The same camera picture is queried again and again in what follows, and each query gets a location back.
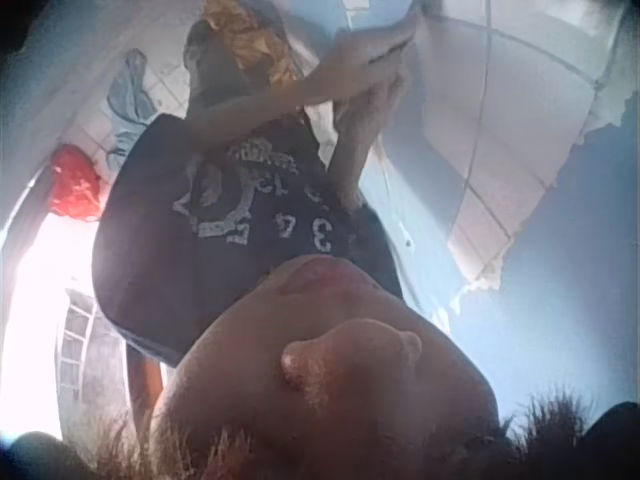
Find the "hair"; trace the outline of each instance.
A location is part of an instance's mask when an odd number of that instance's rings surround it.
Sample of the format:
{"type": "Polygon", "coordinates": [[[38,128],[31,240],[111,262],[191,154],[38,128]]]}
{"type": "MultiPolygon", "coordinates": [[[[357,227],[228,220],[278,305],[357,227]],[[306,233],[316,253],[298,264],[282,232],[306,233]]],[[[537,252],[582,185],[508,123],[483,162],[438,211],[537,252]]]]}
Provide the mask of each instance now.
{"type": "MultiPolygon", "coordinates": [[[[576,445],[584,435],[579,401],[559,394],[532,400],[522,419],[511,419],[491,436],[471,439],[451,449],[443,463],[444,478],[533,479],[565,478],[574,471],[576,445]],[[524,425],[513,426],[514,420],[524,425]]],[[[312,478],[301,465],[259,445],[246,432],[223,430],[208,458],[194,463],[185,442],[170,433],[154,439],[162,458],[154,458],[148,438],[127,441],[126,425],[105,436],[90,468],[105,480],[270,480],[312,478]]]]}

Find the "printed graphic on shirt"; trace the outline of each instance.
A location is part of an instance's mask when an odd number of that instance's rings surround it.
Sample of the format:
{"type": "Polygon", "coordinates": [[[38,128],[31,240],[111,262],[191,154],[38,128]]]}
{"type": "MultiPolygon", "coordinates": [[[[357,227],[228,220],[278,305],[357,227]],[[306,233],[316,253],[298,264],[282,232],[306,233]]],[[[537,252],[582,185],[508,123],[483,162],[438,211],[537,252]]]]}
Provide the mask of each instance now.
{"type": "Polygon", "coordinates": [[[298,167],[293,157],[284,153],[274,152],[271,143],[264,138],[250,138],[240,145],[234,145],[227,152],[227,157],[240,162],[273,165],[298,175],[298,167]]]}
{"type": "MultiPolygon", "coordinates": [[[[216,221],[200,221],[190,212],[192,192],[187,192],[182,198],[174,202],[174,211],[185,215],[191,221],[192,228],[198,238],[225,237],[227,243],[246,246],[251,237],[251,213],[250,209],[256,198],[256,192],[285,197],[289,194],[285,179],[273,171],[265,171],[251,168],[251,163],[275,166],[279,170],[297,175],[298,170],[295,161],[289,155],[273,152],[271,144],[264,138],[249,139],[240,145],[229,149],[229,156],[238,164],[234,171],[240,180],[241,197],[238,204],[233,207],[224,218],[216,221]]],[[[191,162],[187,168],[187,176],[193,185],[196,177],[198,159],[191,162]]],[[[222,172],[213,164],[207,164],[204,175],[198,181],[200,184],[200,199],[198,207],[210,207],[216,205],[222,195],[222,172]]],[[[311,186],[304,186],[304,193],[313,203],[328,209],[323,203],[320,194],[311,186]]],[[[298,219],[293,215],[278,213],[273,219],[278,229],[279,238],[285,240],[291,238],[299,226],[298,219]]],[[[329,234],[333,231],[333,225],[327,219],[317,218],[311,225],[313,242],[316,249],[322,253],[329,253],[332,243],[329,234]]]]}

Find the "wall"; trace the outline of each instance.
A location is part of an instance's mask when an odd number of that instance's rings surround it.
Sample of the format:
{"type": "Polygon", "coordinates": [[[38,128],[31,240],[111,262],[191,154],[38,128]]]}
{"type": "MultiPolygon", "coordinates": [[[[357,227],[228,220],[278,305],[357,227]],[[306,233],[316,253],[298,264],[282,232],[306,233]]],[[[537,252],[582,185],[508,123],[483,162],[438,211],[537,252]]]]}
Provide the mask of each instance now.
{"type": "MultiPolygon", "coordinates": [[[[409,4],[276,3],[320,55],[337,29],[409,4]]],[[[561,387],[592,415],[637,398],[635,12],[443,3],[361,182],[407,300],[481,367],[504,415],[561,387]]]]}

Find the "nose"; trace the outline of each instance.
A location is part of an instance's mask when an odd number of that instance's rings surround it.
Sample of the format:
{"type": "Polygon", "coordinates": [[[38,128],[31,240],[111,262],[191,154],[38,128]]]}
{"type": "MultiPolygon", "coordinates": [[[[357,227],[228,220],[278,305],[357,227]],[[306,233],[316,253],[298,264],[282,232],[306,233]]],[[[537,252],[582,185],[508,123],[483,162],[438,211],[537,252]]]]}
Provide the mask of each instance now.
{"type": "Polygon", "coordinates": [[[353,319],[323,336],[292,342],[284,349],[281,367],[294,388],[317,402],[339,389],[362,393],[372,387],[415,375],[422,342],[413,332],[402,332],[371,319],[353,319]]]}

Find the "hand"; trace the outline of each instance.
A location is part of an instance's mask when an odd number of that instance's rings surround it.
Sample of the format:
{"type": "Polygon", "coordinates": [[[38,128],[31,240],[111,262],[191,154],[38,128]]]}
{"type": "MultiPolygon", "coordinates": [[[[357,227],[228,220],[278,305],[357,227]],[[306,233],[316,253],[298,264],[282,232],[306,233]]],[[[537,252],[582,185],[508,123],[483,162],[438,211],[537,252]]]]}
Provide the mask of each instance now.
{"type": "Polygon", "coordinates": [[[334,128],[342,137],[373,143],[400,105],[410,84],[406,68],[348,102],[335,102],[334,128]]]}
{"type": "Polygon", "coordinates": [[[413,39],[418,9],[390,27],[342,34],[329,55],[303,80],[310,104],[343,101],[394,78],[413,39]]]}

